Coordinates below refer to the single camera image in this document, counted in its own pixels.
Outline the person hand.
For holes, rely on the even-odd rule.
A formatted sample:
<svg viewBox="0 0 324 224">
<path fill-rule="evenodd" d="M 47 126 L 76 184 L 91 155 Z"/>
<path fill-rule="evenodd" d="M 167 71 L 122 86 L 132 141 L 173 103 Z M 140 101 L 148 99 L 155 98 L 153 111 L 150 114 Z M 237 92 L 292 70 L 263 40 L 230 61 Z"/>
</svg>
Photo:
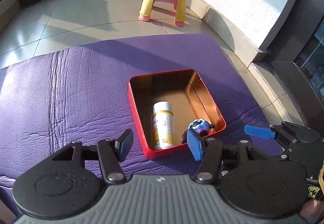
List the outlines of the person hand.
<svg viewBox="0 0 324 224">
<path fill-rule="evenodd" d="M 324 201 L 310 199 L 304 204 L 299 215 L 302 217 L 320 216 L 323 214 L 323 212 L 324 212 Z"/>
</svg>

